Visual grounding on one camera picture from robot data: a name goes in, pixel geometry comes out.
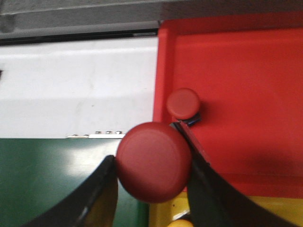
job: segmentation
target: white panel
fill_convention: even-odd
[[[0,47],[0,138],[128,131],[152,120],[156,37]]]

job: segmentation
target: yellow surface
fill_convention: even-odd
[[[167,227],[194,227],[194,225],[186,220],[176,220],[171,222]]]
[[[303,199],[249,198],[261,207],[303,227]],[[168,202],[151,204],[149,227],[167,227],[173,220],[178,219],[187,212],[189,212],[189,205],[186,192],[182,192]]]
[[[256,204],[303,227],[303,199],[249,197]]]
[[[189,212],[187,193],[182,192],[176,198],[150,205],[150,227],[167,227],[173,220]]]

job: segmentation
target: small red disc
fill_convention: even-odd
[[[175,129],[148,122],[132,128],[121,140],[116,167],[121,184],[135,198],[149,203],[165,202],[186,186],[191,153]]]
[[[189,88],[172,92],[166,102],[168,112],[177,119],[185,120],[199,112],[200,98]]]

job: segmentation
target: green surface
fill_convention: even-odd
[[[0,139],[0,226],[18,227],[77,188],[120,139]],[[148,207],[119,187],[115,227],[146,227]]]

